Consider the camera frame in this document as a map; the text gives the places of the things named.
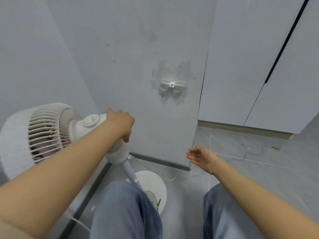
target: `floor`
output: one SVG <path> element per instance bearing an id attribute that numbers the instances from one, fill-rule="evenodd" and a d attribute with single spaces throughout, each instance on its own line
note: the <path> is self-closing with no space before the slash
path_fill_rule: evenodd
<path id="1" fill-rule="evenodd" d="M 197 127 L 194 145 L 205 146 L 219 154 L 239 172 L 263 185 L 319 223 L 319 116 L 291 140 Z M 203 195 L 218 183 L 214 176 L 196 166 L 185 172 L 148 161 L 132 159 L 136 171 L 158 173 L 167 187 L 167 204 L 161 215 L 164 238 L 202 238 Z M 111 181 L 125 180 L 113 165 L 80 221 L 91 226 L 102 189 Z M 69 238 L 88 238 L 76 225 Z"/>

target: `hand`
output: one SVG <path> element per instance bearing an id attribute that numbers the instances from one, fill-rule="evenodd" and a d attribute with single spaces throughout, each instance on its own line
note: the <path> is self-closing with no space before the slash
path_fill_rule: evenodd
<path id="1" fill-rule="evenodd" d="M 204 147 L 190 148 L 187 158 L 205 172 L 213 172 L 215 163 L 220 159 L 214 152 Z"/>
<path id="2" fill-rule="evenodd" d="M 123 128 L 123 141 L 129 142 L 132 126 L 134 125 L 135 119 L 130 116 L 128 112 L 123 112 L 122 110 L 113 111 L 111 108 L 106 109 L 106 120 L 114 121 L 118 123 L 120 128 Z"/>

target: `fan grille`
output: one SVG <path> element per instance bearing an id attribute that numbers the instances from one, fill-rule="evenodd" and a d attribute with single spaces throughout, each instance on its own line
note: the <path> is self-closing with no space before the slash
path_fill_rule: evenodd
<path id="1" fill-rule="evenodd" d="M 59 104 L 40 107 L 32 113 L 28 126 L 29 149 L 37 164 L 71 143 L 69 123 L 81 120 L 70 107 L 61 109 Z"/>

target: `white electric fan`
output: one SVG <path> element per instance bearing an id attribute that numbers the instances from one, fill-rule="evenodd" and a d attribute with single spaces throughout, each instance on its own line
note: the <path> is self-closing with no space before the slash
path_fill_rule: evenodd
<path id="1" fill-rule="evenodd" d="M 0 132 L 0 160 L 9 179 L 75 142 L 106 119 L 106 114 L 82 119 L 70 106 L 51 103 L 11 115 Z M 151 191 L 161 214 L 167 199 L 164 181 L 156 173 L 134 173 L 126 143 L 119 140 L 106 154 L 112 164 L 120 164 L 128 180 L 144 191 Z"/>

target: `jeans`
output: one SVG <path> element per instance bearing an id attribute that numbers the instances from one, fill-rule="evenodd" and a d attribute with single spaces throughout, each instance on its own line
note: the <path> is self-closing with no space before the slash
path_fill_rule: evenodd
<path id="1" fill-rule="evenodd" d="M 265 237 L 221 184 L 204 196 L 204 239 Z M 112 182 L 103 192 L 90 239 L 162 239 L 160 215 L 147 195 L 128 182 Z"/>

